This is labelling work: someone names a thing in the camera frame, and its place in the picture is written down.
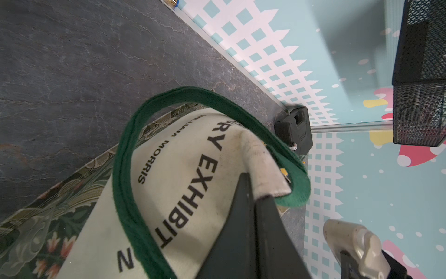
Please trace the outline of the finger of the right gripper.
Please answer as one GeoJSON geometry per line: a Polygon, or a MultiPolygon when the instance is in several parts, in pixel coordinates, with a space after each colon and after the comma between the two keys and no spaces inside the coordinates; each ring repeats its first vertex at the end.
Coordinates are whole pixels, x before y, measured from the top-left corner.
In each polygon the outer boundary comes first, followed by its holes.
{"type": "Polygon", "coordinates": [[[357,261],[347,252],[340,252],[341,279],[363,279],[357,261]]]}
{"type": "Polygon", "coordinates": [[[390,272],[387,279],[412,279],[412,277],[408,274],[407,269],[402,264],[396,261],[384,250],[382,253],[390,266],[390,272]]]}

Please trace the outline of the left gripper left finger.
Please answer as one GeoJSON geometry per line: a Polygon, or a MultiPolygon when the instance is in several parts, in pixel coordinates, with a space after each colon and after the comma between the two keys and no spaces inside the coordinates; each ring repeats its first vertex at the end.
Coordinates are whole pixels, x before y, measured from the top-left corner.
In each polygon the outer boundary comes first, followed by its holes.
{"type": "Polygon", "coordinates": [[[227,220],[198,279],[256,279],[255,210],[250,175],[242,173],[227,220]]]}

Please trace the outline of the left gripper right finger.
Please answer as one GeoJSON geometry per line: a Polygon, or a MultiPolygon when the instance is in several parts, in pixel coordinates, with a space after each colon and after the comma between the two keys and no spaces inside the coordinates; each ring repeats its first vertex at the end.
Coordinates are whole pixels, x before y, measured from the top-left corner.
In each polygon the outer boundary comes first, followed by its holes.
{"type": "Polygon", "coordinates": [[[254,204],[256,261],[259,279],[310,279],[290,239],[272,196],[254,204]]]}

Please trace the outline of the cream pencil sharpener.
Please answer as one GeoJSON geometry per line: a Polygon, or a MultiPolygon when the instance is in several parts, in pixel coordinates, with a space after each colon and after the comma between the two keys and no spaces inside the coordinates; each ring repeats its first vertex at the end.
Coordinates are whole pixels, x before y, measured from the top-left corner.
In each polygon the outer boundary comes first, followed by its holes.
{"type": "Polygon", "coordinates": [[[386,279],[390,266],[382,253],[378,236],[360,224],[329,219],[325,222],[324,237],[338,264],[340,252],[347,251],[358,263],[364,279],[386,279]]]}

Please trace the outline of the beige canvas tote bag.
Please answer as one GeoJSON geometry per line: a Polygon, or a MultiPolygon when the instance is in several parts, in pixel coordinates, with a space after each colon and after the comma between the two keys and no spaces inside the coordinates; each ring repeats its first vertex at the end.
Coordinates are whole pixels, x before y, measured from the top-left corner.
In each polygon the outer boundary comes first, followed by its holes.
{"type": "Polygon", "coordinates": [[[254,203],[301,207],[301,159],[212,91],[147,100],[117,147],[1,224],[3,279],[197,279],[242,173],[254,203]]]}

